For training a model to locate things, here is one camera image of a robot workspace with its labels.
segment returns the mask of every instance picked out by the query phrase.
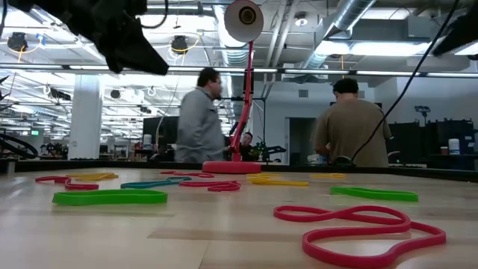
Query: black cloth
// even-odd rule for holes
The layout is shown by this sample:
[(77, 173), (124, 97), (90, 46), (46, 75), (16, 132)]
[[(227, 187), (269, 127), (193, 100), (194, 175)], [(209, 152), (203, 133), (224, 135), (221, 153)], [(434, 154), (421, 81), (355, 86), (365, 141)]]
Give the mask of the black cloth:
[(243, 146), (240, 145), (240, 156), (242, 157), (242, 161), (254, 161), (254, 158), (250, 155), (252, 151), (252, 146)]

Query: table surface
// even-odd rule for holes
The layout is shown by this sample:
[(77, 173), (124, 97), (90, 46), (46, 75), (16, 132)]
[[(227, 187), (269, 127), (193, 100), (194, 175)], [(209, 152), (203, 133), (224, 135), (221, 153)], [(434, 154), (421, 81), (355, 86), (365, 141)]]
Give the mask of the table surface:
[[(52, 204), (61, 185), (39, 184), (37, 176), (67, 173), (116, 173), (101, 189), (123, 182), (167, 178), (160, 170), (85, 169), (16, 173), (0, 177), (0, 261), (3, 268), (338, 268), (302, 252), (307, 231), (331, 226), (363, 226), (346, 220), (291, 223), (273, 217), (279, 205), (309, 205), (329, 210), (354, 205), (384, 205), (414, 221), (442, 228), (447, 245), (401, 256), (390, 268), (478, 268), (478, 185), (392, 175), (349, 174), (345, 179), (310, 179), (308, 173), (283, 173), (284, 179), (308, 181), (309, 187), (251, 185), (245, 176), (217, 176), (243, 185), (235, 193), (165, 186), (163, 205), (59, 206)], [(420, 202), (366, 200), (331, 196), (329, 188), (416, 191)], [(398, 241), (423, 233), (361, 236), (318, 242), (330, 250), (375, 255)]]

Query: person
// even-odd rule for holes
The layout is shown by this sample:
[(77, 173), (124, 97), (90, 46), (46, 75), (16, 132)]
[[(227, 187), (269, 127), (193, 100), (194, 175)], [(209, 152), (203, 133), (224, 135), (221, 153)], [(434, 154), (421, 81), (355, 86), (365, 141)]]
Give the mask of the person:
[(204, 68), (194, 90), (181, 101), (175, 159), (201, 164), (222, 161), (224, 137), (213, 101), (221, 98), (221, 77), (213, 68)]
[[(337, 81), (333, 93), (337, 103), (317, 119), (313, 134), (316, 153), (328, 155), (332, 161), (340, 156), (352, 158), (383, 118), (378, 105), (358, 99), (359, 84), (355, 79)], [(389, 138), (391, 132), (385, 121), (370, 143), (356, 156), (355, 165), (388, 167), (385, 139)]]
[(242, 138), (242, 143), (240, 144), (240, 156), (242, 157), (242, 161), (254, 161), (254, 158), (251, 156), (252, 138), (253, 136), (250, 132), (245, 133)]

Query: red rubber band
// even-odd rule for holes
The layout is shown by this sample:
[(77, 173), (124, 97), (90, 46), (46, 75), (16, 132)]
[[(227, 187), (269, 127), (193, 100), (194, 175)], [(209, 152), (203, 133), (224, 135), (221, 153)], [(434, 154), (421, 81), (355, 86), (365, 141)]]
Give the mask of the red rubber band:
[[(312, 213), (310, 215), (286, 214), (283, 211), (298, 211)], [(359, 211), (375, 211), (394, 215), (396, 218), (374, 217), (363, 214), (355, 214)], [(339, 218), (343, 220), (355, 220), (366, 223), (385, 224), (386, 226), (366, 226), (366, 227), (341, 227), (316, 229), (307, 232), (302, 237), (302, 249), (310, 257), (327, 262), (333, 265), (360, 268), (375, 269), (391, 265), (400, 255), (424, 247), (431, 247), (439, 244), (445, 244), (447, 241), (446, 233), (439, 228), (422, 223), (416, 223), (399, 211), (377, 205), (360, 205), (339, 211), (328, 211), (321, 208), (311, 208), (305, 206), (284, 205), (274, 209), (274, 217), (281, 220), (295, 222), (312, 222), (321, 220), (331, 220)], [(396, 232), (407, 232), (410, 229), (417, 229), (432, 234), (423, 238), (415, 238), (400, 242), (394, 245), (387, 252), (376, 256), (351, 256), (335, 253), (325, 250), (322, 247), (314, 245), (313, 242), (323, 238), (351, 236), (351, 235), (381, 235)]]
[(208, 191), (239, 191), (240, 184), (237, 181), (230, 182), (181, 182), (180, 186), (203, 188), (208, 187)]
[(176, 172), (176, 171), (164, 171), (161, 173), (164, 175), (174, 175), (174, 176), (198, 176), (204, 179), (214, 178), (214, 175), (210, 173), (182, 173), (182, 172)]
[(68, 179), (65, 182), (65, 188), (70, 191), (94, 191), (98, 190), (99, 186), (97, 184), (76, 184), (72, 183), (71, 179)]
[(64, 184), (69, 179), (68, 176), (42, 176), (35, 179), (35, 182), (54, 181), (58, 184)]

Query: hair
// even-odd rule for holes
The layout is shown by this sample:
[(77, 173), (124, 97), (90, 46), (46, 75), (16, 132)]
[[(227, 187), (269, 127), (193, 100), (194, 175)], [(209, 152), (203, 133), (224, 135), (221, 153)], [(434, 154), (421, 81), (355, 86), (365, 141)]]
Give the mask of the hair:
[(204, 87), (208, 82), (215, 82), (219, 77), (219, 72), (212, 67), (204, 68), (197, 79), (197, 85), (199, 87)]
[(335, 82), (334, 93), (358, 93), (359, 83), (353, 78), (342, 78)]

